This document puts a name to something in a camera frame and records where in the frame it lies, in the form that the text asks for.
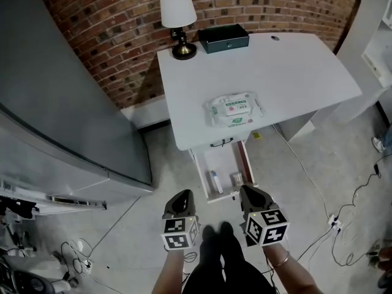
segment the power strip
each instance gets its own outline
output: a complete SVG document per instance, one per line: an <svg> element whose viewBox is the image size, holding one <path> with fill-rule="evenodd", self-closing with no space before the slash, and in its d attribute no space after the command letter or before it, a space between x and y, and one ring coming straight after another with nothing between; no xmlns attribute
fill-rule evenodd
<svg viewBox="0 0 392 294"><path fill-rule="evenodd" d="M333 214L330 219L328 220L328 224L334 229L334 230L342 230L344 224L339 220L335 220L335 215Z"/></svg>

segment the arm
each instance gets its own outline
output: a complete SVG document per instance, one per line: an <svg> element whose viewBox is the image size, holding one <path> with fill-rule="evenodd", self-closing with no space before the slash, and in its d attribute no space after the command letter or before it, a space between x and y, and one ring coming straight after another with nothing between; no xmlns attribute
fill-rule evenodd
<svg viewBox="0 0 392 294"><path fill-rule="evenodd" d="M181 294L184 251L169 251L152 294Z"/></svg>
<svg viewBox="0 0 392 294"><path fill-rule="evenodd" d="M264 253L269 262L276 266L287 257L287 251L280 244L265 246ZM275 268L288 294L322 294L312 276L293 257Z"/></svg>

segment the drawer handle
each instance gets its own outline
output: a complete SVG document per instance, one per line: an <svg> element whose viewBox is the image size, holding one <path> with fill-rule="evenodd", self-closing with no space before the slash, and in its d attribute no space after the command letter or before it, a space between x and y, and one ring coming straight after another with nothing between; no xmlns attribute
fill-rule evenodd
<svg viewBox="0 0 392 294"><path fill-rule="evenodd" d="M229 141L222 140L221 144L218 144L218 145L210 144L210 147L219 147L219 146L223 147L225 144L229 144L231 141L233 141L233 139L234 139L233 137L230 137Z"/></svg>

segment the small box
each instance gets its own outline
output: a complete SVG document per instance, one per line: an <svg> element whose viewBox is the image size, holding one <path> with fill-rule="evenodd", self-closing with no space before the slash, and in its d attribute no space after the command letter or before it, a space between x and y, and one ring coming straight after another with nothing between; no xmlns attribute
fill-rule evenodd
<svg viewBox="0 0 392 294"><path fill-rule="evenodd" d="M280 243L290 222L281 209L249 213L246 234L259 246Z"/></svg>
<svg viewBox="0 0 392 294"><path fill-rule="evenodd" d="M187 249L194 246L199 234L196 217L166 219L162 235L167 250Z"/></svg>
<svg viewBox="0 0 392 294"><path fill-rule="evenodd" d="M249 45L249 34L239 24L198 30L198 39L207 53Z"/></svg>

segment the refrigerator door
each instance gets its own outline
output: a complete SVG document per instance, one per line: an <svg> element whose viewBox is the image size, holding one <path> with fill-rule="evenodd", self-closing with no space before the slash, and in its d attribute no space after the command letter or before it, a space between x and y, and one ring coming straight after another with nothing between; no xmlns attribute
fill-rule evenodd
<svg viewBox="0 0 392 294"><path fill-rule="evenodd" d="M71 49L42 0L0 0L0 109L57 147L151 185L134 125Z"/></svg>

